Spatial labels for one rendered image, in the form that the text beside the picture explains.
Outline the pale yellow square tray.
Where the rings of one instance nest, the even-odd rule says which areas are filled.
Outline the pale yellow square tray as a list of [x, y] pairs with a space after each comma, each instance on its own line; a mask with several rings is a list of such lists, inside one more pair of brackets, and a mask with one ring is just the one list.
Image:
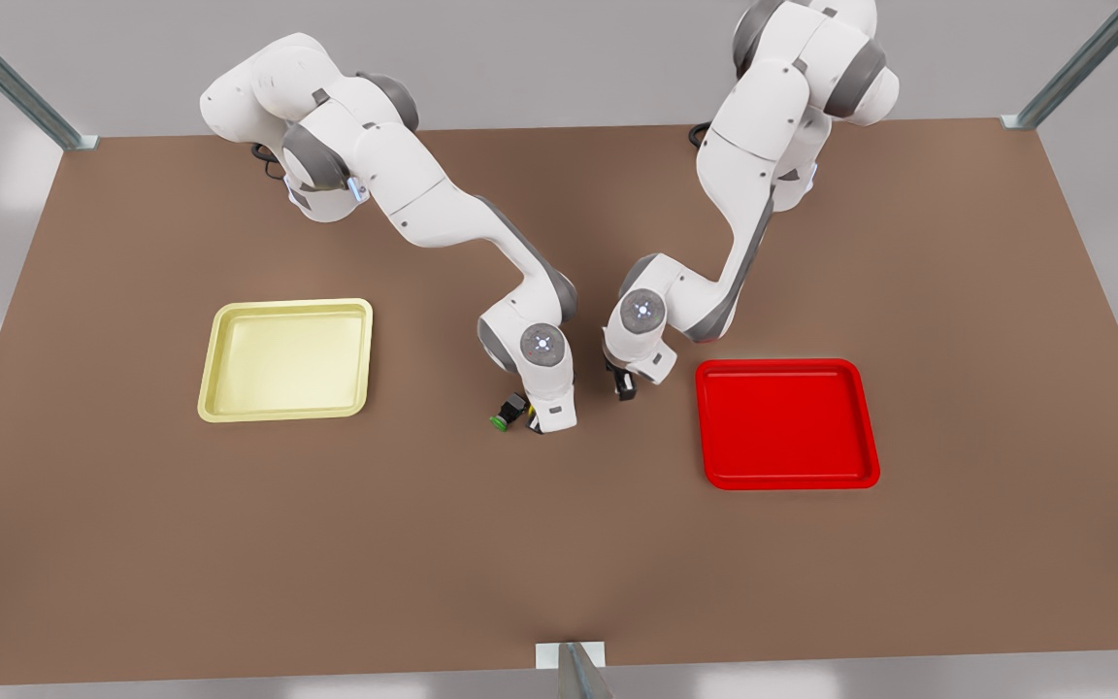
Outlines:
[[375, 310], [364, 297], [229, 304], [214, 315], [198, 413], [208, 423], [354, 416]]

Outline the red square tray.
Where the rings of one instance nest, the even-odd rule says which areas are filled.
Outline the red square tray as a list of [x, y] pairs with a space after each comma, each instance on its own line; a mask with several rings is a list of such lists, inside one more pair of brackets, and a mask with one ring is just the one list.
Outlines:
[[703, 470], [723, 490], [870, 488], [864, 384], [842, 358], [713, 359], [695, 372]]

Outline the silver frame post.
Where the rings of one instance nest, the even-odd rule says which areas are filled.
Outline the silver frame post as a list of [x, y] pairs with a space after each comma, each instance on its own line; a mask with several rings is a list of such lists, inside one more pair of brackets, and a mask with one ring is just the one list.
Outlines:
[[615, 699], [603, 674], [607, 668], [603, 641], [538, 643], [534, 667], [558, 673], [558, 699]]
[[999, 116], [999, 125], [1005, 131], [1036, 131], [1117, 48], [1118, 8], [1024, 107], [1016, 114]]
[[17, 70], [4, 62], [0, 56], [0, 93], [4, 98], [12, 102], [27, 119], [39, 127], [45, 136], [65, 151], [91, 151], [96, 150], [100, 136], [96, 134], [82, 134], [79, 129], [74, 127], [67, 119], [55, 110], [48, 101], [41, 97], [27, 81], [23, 81]]

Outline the black switch with green button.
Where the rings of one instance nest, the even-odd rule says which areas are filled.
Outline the black switch with green button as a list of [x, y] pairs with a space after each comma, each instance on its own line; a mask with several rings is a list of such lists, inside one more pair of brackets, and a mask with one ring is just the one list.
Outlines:
[[521, 416], [527, 416], [531, 412], [531, 403], [520, 393], [512, 393], [506, 397], [506, 402], [501, 404], [498, 414], [490, 417], [491, 424], [500, 432], [506, 432], [510, 426], [519, 421]]

